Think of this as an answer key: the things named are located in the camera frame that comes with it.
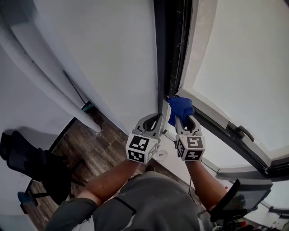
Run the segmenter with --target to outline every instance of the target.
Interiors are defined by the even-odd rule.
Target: forearm
[[[196,192],[207,210],[211,210],[227,193],[200,162],[186,162]]]
[[[124,160],[91,180],[78,197],[90,198],[98,205],[104,203],[129,180],[139,166],[137,162]],[[96,199],[87,196],[88,194],[93,194]]]

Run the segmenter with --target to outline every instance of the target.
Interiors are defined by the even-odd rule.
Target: chair
[[[76,168],[84,162],[80,160],[74,167],[69,169],[64,160],[49,151],[32,146],[18,131],[12,135],[2,133],[0,142],[0,156],[6,160],[10,169],[21,172],[32,180],[42,181],[45,193],[33,194],[30,188],[26,196],[37,206],[35,198],[50,196],[56,204],[61,204],[71,193],[71,183],[85,186],[72,178]]]

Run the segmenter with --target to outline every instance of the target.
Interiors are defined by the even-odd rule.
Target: person
[[[139,166],[137,162],[124,160],[95,177],[77,198],[60,205],[45,230],[213,229],[209,214],[178,182],[154,171],[130,179]],[[210,211],[227,193],[226,189],[200,162],[186,162],[186,166],[200,201]],[[110,199],[120,188],[119,195]]]

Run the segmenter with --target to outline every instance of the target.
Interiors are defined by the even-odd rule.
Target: shoe
[[[154,166],[152,165],[148,165],[146,168],[145,168],[145,171],[144,172],[147,172],[147,171],[154,171]]]

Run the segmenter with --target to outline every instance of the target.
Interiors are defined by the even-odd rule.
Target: blue object
[[[168,123],[172,126],[176,126],[176,115],[178,115],[184,127],[186,127],[186,116],[193,115],[195,110],[193,107],[193,102],[190,99],[182,97],[171,97],[168,99],[172,111]]]

